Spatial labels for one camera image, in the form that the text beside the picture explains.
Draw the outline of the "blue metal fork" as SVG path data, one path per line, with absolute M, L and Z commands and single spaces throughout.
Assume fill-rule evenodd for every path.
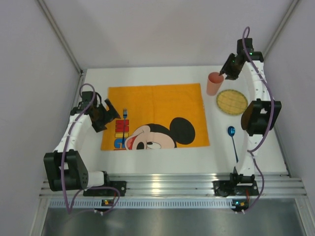
M 124 118 L 124 122 L 123 122 L 123 137 L 122 137 L 122 144 L 125 144 L 125 131 L 126 131 L 126 119 L 127 119 L 128 113 L 127 113 L 127 108 L 123 109 L 123 118 Z

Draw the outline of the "pink plastic cup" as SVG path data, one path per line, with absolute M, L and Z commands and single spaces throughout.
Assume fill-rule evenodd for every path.
M 207 89 L 206 92 L 208 95 L 213 96 L 219 91 L 222 83 L 224 81 L 224 76 L 218 72 L 212 72 L 208 75 L 207 80 Z

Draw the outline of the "orange cartoon print cloth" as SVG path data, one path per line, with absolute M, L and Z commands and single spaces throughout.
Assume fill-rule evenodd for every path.
M 210 144 L 200 84 L 110 87 L 108 98 L 121 118 L 103 132 L 102 151 Z M 123 145 L 124 108 L 128 116 Z

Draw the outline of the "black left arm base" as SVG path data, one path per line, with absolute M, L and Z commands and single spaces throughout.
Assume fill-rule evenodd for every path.
M 109 181 L 104 186 L 91 187 L 83 192 L 85 197 L 114 197 L 125 196 L 126 181 Z

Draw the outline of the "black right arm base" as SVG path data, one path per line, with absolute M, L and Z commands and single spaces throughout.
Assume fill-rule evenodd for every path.
M 216 180 L 213 182 L 215 196 L 258 196 L 259 190 L 255 175 L 230 173 L 229 180 Z

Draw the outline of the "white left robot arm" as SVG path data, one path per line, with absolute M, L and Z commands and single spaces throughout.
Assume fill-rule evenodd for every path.
M 70 112 L 68 127 L 54 151 L 46 153 L 43 161 L 52 191 L 80 190 L 106 186 L 109 177 L 105 171 L 88 171 L 79 151 L 89 130 L 96 133 L 120 118 L 109 99 L 105 108 L 97 92 L 84 91 L 78 106 Z

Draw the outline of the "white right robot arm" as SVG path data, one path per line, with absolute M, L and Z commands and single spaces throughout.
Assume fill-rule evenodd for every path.
M 241 117 L 241 128 L 246 132 L 246 152 L 239 157 L 234 172 L 239 175 L 252 176 L 257 150 L 265 141 L 266 134 L 273 129 L 282 104 L 275 101 L 270 94 L 264 74 L 262 52 L 255 51 L 252 38 L 237 41 L 236 54 L 230 54 L 220 75 L 227 80 L 236 80 L 243 76 L 249 90 L 249 105 Z

